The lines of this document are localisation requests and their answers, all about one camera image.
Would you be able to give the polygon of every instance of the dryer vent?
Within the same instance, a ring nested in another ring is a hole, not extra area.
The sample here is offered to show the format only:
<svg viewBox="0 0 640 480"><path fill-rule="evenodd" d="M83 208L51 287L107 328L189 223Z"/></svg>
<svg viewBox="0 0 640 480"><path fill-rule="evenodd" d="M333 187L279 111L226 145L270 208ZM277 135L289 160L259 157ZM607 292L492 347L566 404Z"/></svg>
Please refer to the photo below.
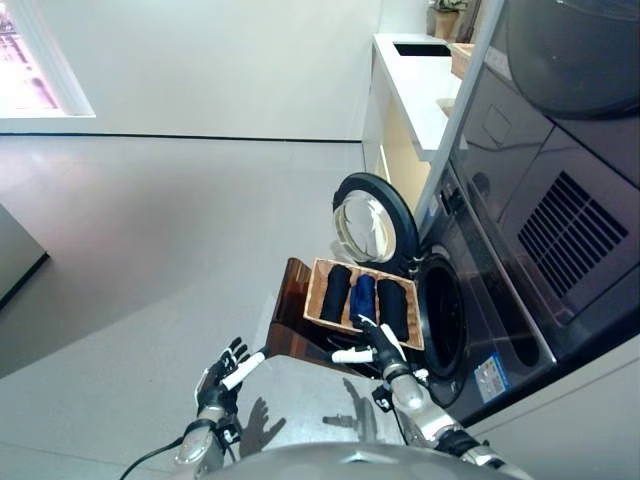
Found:
<svg viewBox="0 0 640 480"><path fill-rule="evenodd" d="M518 239L553 291L562 298L627 236L620 225L562 172Z"/></svg>

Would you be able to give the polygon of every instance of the round glass window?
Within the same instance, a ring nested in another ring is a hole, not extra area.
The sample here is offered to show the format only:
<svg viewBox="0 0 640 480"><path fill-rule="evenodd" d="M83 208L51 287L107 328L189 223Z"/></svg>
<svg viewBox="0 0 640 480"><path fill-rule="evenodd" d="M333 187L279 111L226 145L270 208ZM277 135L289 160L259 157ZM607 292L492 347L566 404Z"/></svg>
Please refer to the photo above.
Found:
<svg viewBox="0 0 640 480"><path fill-rule="evenodd" d="M350 192L333 212L338 240L356 262L383 263L396 251L389 213L370 193Z"/></svg>

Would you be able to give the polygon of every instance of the sticker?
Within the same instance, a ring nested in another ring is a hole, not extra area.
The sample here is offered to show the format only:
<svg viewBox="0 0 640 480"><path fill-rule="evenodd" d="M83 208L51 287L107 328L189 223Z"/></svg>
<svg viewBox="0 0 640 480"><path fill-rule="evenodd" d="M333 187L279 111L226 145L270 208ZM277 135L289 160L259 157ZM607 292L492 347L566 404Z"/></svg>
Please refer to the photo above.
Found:
<svg viewBox="0 0 640 480"><path fill-rule="evenodd" d="M497 353L494 353L487 361L481 363L473 374L476 377L476 384L484 403L509 390L509 380L504 373L504 368L502 368L502 363Z"/></svg>
<svg viewBox="0 0 640 480"><path fill-rule="evenodd" d="M429 209L427 212L432 218L436 216L436 213L438 213L438 198L435 195L431 197L431 202L429 202Z"/></svg>
<svg viewBox="0 0 640 480"><path fill-rule="evenodd" d="M489 47L487 54L484 56L484 61L507 80L513 80L513 78L511 78L511 69L509 68L509 59L505 53L497 48Z"/></svg>

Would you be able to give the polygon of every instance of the blue towel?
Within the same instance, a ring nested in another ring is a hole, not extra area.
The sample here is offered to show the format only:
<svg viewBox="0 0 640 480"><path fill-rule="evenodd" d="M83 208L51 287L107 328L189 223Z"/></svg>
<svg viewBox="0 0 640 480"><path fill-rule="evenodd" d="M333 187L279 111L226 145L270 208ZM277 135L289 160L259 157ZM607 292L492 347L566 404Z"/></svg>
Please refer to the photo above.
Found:
<svg viewBox="0 0 640 480"><path fill-rule="evenodd" d="M359 315L376 321L376 280L370 275L360 275L356 284L351 288L349 303L349 318L355 328L362 328Z"/></svg>

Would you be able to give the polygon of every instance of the washing machine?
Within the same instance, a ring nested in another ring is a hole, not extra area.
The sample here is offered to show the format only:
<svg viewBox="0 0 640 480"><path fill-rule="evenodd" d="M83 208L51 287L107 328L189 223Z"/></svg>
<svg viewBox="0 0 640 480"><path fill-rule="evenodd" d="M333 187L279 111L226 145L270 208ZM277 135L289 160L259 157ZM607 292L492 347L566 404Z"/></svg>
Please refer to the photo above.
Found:
<svg viewBox="0 0 640 480"><path fill-rule="evenodd" d="M407 351L408 360L429 371L434 401L467 423L555 359L487 248L451 168L438 192L423 241L401 195L369 173L342 182L334 223L352 260L416 283L425 349Z"/></svg>
<svg viewBox="0 0 640 480"><path fill-rule="evenodd" d="M415 281L409 360L465 425L640 333L639 8L505 2L425 237L375 175L334 195L349 256Z"/></svg>

